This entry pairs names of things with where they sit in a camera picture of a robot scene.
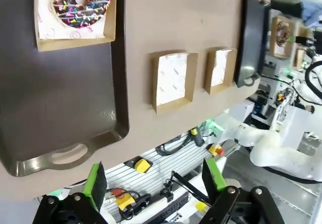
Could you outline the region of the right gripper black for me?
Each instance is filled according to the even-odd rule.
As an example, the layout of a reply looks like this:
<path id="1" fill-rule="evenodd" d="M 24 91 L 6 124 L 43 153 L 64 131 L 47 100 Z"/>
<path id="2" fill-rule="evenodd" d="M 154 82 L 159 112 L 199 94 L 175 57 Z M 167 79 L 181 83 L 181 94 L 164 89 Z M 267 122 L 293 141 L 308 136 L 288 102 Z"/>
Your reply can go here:
<path id="1" fill-rule="evenodd" d="M 289 36 L 288 41 L 291 43 L 298 43 L 301 45 L 314 45 L 315 44 L 314 38 L 303 37 L 303 36 Z"/>

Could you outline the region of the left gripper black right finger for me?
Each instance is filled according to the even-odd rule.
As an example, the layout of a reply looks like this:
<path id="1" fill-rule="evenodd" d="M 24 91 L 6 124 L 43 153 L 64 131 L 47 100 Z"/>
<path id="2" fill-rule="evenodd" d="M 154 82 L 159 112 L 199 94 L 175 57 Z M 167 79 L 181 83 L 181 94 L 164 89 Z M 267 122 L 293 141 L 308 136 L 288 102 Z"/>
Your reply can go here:
<path id="1" fill-rule="evenodd" d="M 211 205 L 201 223 L 284 223 L 270 193 L 264 186 L 251 191 L 227 185 L 214 159 L 203 161 L 202 180 Z"/>

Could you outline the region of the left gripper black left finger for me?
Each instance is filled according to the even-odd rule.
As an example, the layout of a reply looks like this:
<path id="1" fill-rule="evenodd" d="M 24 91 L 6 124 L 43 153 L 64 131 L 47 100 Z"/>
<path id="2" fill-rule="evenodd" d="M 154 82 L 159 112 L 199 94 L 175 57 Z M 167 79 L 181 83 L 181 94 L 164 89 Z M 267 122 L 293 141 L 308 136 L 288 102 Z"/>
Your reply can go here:
<path id="1" fill-rule="evenodd" d="M 68 195 L 63 200 L 44 195 L 33 223 L 107 223 L 100 214 L 106 190 L 107 180 L 103 164 L 93 164 L 82 192 Z"/>

